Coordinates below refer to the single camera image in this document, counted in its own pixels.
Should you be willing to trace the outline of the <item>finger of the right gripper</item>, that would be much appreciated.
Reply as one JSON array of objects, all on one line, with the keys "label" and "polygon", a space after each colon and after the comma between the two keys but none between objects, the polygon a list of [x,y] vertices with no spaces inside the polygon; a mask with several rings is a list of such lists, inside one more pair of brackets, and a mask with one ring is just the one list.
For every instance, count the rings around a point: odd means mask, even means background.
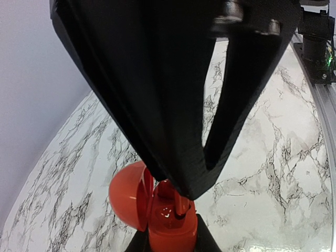
[{"label": "finger of the right gripper", "polygon": [[157,180],[195,200],[229,152],[220,101],[202,144],[204,82],[219,1],[51,1],[53,27],[106,110]]},{"label": "finger of the right gripper", "polygon": [[266,30],[235,26],[229,39],[225,75],[217,111],[204,147],[208,174],[214,184],[225,165],[244,122],[299,23],[298,15],[267,22]]}]

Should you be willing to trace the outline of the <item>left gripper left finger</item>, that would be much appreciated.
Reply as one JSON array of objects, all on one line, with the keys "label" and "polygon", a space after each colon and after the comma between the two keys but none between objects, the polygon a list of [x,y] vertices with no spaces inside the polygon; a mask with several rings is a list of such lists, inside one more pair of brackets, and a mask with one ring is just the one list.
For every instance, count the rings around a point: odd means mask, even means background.
[{"label": "left gripper left finger", "polygon": [[131,239],[125,252],[151,252],[148,231],[137,231]]}]

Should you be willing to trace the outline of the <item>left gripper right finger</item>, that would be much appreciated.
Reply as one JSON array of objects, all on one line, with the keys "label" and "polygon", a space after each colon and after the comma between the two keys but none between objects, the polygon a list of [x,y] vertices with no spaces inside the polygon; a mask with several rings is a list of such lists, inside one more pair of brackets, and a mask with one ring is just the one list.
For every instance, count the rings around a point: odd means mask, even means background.
[{"label": "left gripper right finger", "polygon": [[197,216],[197,239],[195,245],[195,252],[221,252],[218,244],[216,243],[214,237],[210,233],[208,227],[206,226],[204,220],[200,214]]}]

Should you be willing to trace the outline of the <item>red bottle cap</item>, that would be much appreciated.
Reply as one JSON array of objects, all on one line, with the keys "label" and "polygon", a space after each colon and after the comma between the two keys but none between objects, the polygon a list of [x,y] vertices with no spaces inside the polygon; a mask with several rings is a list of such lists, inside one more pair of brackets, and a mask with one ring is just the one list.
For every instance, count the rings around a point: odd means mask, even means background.
[{"label": "red bottle cap", "polygon": [[127,225],[148,231],[152,251],[193,251],[197,237],[195,204],[184,217],[175,212],[174,191],[169,180],[154,185],[143,161],[120,170],[111,180],[109,200],[114,213]]}]

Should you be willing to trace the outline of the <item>red ear hook front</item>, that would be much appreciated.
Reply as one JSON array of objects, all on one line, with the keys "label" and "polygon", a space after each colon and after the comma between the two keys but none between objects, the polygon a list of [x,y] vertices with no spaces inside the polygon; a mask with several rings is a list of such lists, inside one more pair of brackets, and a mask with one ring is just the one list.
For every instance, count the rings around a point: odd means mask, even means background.
[{"label": "red ear hook front", "polygon": [[174,191],[175,212],[179,217],[184,217],[190,208],[190,200],[179,194],[177,190]]}]

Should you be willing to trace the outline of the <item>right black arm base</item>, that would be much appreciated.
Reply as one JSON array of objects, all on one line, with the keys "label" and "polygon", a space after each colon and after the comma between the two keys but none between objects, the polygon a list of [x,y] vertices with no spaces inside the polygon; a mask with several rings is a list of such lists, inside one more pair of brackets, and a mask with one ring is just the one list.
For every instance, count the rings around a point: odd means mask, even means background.
[{"label": "right black arm base", "polygon": [[317,13],[301,8],[298,34],[302,42],[293,47],[311,83],[335,83],[334,28],[335,18],[328,10]]}]

